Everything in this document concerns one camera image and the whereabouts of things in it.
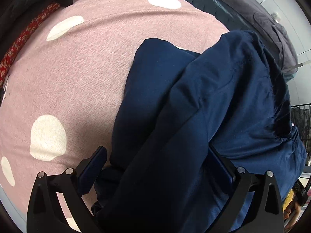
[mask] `navy blue fabric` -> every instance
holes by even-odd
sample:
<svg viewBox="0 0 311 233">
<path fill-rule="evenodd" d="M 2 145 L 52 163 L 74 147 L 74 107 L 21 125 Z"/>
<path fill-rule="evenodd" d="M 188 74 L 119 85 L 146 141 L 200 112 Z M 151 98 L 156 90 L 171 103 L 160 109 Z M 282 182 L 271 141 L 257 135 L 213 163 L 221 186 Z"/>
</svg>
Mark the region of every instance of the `navy blue fabric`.
<svg viewBox="0 0 311 233">
<path fill-rule="evenodd" d="M 279 67 L 250 31 L 224 34 L 201 55 L 145 40 L 116 117 L 112 166 L 95 183 L 99 225 L 105 232 L 205 232 L 228 199 L 206 160 L 209 143 L 251 173 L 272 170 L 286 197 L 306 151 L 291 127 Z"/>
</svg>

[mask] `bed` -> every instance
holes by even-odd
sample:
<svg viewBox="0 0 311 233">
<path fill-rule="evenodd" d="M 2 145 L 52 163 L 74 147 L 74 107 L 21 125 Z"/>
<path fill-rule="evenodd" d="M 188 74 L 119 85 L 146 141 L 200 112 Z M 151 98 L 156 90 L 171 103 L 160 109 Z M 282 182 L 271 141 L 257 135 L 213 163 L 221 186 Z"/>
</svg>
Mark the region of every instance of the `bed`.
<svg viewBox="0 0 311 233">
<path fill-rule="evenodd" d="M 126 77 L 143 40 L 157 37 L 202 53 L 229 30 L 258 32 L 219 0 L 189 2 L 45 0 L 14 17 L 18 33 L 8 27 L 0 46 L 0 200 L 16 232 L 26 231 L 38 172 L 59 174 L 99 145 L 111 150 Z M 83 199 L 90 209 L 94 189 Z"/>
</svg>

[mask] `gray fabric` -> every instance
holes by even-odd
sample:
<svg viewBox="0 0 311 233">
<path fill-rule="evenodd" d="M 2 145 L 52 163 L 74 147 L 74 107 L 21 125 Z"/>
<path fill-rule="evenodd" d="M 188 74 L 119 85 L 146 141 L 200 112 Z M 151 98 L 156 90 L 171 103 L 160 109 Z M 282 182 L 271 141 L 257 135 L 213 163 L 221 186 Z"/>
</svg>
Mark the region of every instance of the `gray fabric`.
<svg viewBox="0 0 311 233">
<path fill-rule="evenodd" d="M 298 65 L 297 54 L 282 25 L 275 22 L 270 14 L 256 0 L 222 0 L 252 24 L 261 35 L 279 49 L 278 65 L 282 70 Z M 298 68 L 287 71 L 284 77 L 293 78 Z"/>
<path fill-rule="evenodd" d="M 273 58 L 275 59 L 276 63 L 279 64 L 280 59 L 280 51 L 275 43 L 272 41 L 268 41 L 265 39 L 265 36 L 262 36 L 261 33 L 249 22 L 247 22 L 246 19 L 244 19 L 236 10 L 231 8 L 229 5 L 227 5 L 225 2 L 221 0 L 185 0 L 192 4 L 195 8 L 209 13 L 215 18 L 222 22 L 223 25 L 226 26 L 226 28 L 229 31 L 233 30 L 251 30 L 256 32 L 260 39 L 262 40 L 263 44 L 266 46 L 266 48 L 270 51 Z"/>
</svg>

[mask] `white polka dot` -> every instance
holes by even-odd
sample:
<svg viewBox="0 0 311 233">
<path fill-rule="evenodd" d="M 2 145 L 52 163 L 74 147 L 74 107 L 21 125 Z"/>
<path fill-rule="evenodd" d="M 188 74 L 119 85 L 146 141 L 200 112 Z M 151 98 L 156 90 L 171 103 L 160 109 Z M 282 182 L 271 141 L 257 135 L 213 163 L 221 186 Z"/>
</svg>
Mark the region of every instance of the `white polka dot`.
<svg viewBox="0 0 311 233">
<path fill-rule="evenodd" d="M 154 6 L 166 9 L 178 9 L 181 7 L 181 3 L 178 0 L 148 0 L 148 2 Z"/>
<path fill-rule="evenodd" d="M 7 160 L 6 157 L 2 157 L 0 164 L 1 164 L 4 176 L 7 178 L 7 181 L 10 183 L 12 187 L 14 187 L 15 179 L 14 179 L 9 161 Z"/>
<path fill-rule="evenodd" d="M 72 217 L 67 218 L 66 220 L 71 228 L 73 228 L 76 231 L 81 232 L 78 225 L 76 224 L 75 220 Z"/>
<path fill-rule="evenodd" d="M 51 41 L 59 38 L 60 36 L 65 34 L 70 28 L 77 26 L 83 22 L 84 19 L 82 16 L 73 16 L 61 21 L 50 30 L 46 41 Z"/>
<path fill-rule="evenodd" d="M 30 154 L 51 161 L 66 152 L 67 137 L 63 125 L 51 115 L 40 116 L 31 128 Z"/>
</svg>

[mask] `wrinkled fabric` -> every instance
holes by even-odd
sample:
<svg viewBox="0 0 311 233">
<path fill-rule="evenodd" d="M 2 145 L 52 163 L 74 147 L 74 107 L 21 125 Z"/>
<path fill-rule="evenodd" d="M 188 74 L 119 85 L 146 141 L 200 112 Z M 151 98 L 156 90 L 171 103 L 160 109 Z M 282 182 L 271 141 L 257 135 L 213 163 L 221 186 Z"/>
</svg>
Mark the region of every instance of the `wrinkled fabric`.
<svg viewBox="0 0 311 233">
<path fill-rule="evenodd" d="M 0 11 L 0 60 L 23 30 L 49 4 L 72 5 L 73 0 L 4 0 Z"/>
<path fill-rule="evenodd" d="M 201 55 L 145 40 L 115 120 L 112 166 L 95 183 L 99 225 L 105 232 L 205 232 L 228 199 L 206 161 L 209 143 L 236 167 L 273 171 L 286 197 L 306 151 L 272 56 L 254 32 L 224 34 Z"/>
<path fill-rule="evenodd" d="M 8 71 L 7 91 L 0 107 L 0 159 L 8 159 L 15 186 L 1 170 L 0 183 L 22 214 L 27 212 L 38 172 L 59 174 L 89 158 L 99 145 L 110 155 L 128 72 L 145 39 L 157 37 L 202 53 L 228 32 L 214 16 L 184 0 L 178 0 L 181 8 L 176 10 L 154 6 L 148 0 L 74 1 L 42 22 Z M 46 41 L 56 25 L 77 15 L 83 23 Z M 60 25 L 54 29 L 61 30 Z M 45 115 L 58 120 L 53 132 L 51 122 L 43 129 L 36 125 Z M 62 127 L 65 139 L 58 132 Z M 66 144 L 51 143 L 46 152 L 46 137 L 40 135 L 46 130 L 53 141 Z M 34 136 L 42 142 L 38 146 L 33 146 Z M 42 149 L 39 155 L 55 158 L 48 162 L 34 158 L 35 148 Z M 97 201 L 94 189 L 83 196 L 83 201 L 91 208 Z M 72 217 L 63 197 L 60 204 L 65 217 Z"/>
<path fill-rule="evenodd" d="M 259 34 L 286 81 L 292 79 L 298 65 L 297 54 L 284 27 L 256 0 L 186 0 L 196 8 L 214 15 L 230 31 L 252 30 Z"/>
<path fill-rule="evenodd" d="M 18 38 L 16 38 L 15 41 L 11 44 L 10 48 L 8 48 L 8 51 L 4 54 L 3 59 L 0 61 L 0 87 L 2 87 L 7 72 L 9 71 L 19 51 L 26 44 L 29 37 L 32 35 L 32 33 L 34 33 L 34 31 L 38 28 L 38 26 L 59 7 L 60 7 L 59 3 L 49 4 L 49 6 L 47 6 L 44 10 L 42 10 L 42 12 L 39 15 L 37 15 L 37 17 L 31 20 L 30 24 L 20 33 Z M 5 46 L 6 44 L 8 44 L 8 42 L 0 43 L 0 57 L 1 57 L 1 47 Z"/>
</svg>

